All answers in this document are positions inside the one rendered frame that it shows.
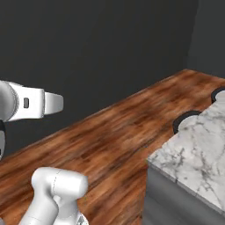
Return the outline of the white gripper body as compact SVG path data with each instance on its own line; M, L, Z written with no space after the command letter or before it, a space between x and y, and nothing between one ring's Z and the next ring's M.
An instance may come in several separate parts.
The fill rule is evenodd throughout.
M45 93L45 114L59 113L63 110L63 96L46 92Z

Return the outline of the black bar stool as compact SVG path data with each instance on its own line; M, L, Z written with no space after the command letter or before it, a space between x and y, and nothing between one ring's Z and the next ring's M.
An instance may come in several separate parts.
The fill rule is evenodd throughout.
M211 93L211 101L214 103L216 100L222 100L225 99L225 86L216 88Z
M191 125L200 114L201 111L191 110L179 115L172 123L173 133L176 134L180 128Z

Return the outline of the grey kitchen island cabinet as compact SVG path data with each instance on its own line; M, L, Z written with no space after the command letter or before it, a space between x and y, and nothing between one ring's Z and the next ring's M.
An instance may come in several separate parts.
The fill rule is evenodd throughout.
M142 225L225 225L225 200L205 170L181 182L148 165Z

